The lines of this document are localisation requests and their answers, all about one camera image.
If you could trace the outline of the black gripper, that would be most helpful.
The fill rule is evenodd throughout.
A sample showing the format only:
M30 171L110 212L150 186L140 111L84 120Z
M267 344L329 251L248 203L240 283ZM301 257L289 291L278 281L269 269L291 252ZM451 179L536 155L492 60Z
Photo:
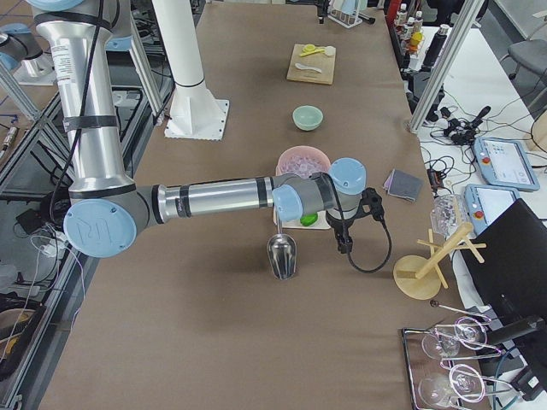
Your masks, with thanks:
M326 222L334 231L334 236L338 244L338 252L350 253L352 251L352 238L349 234L349 229L354 224L355 219L351 217L348 220L339 220L326 213Z

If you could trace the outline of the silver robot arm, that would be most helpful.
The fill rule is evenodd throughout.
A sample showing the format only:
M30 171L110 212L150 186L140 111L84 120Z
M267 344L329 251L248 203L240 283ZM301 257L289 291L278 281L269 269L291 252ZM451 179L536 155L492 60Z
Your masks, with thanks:
M106 46L130 22L127 1L35 1L38 32L50 44L71 144L74 181L63 230L80 252L106 258L144 229L174 218L242 209L277 210L282 221L323 211L332 225L353 220L364 202L366 170L342 158L325 173L167 187L137 187L126 174Z

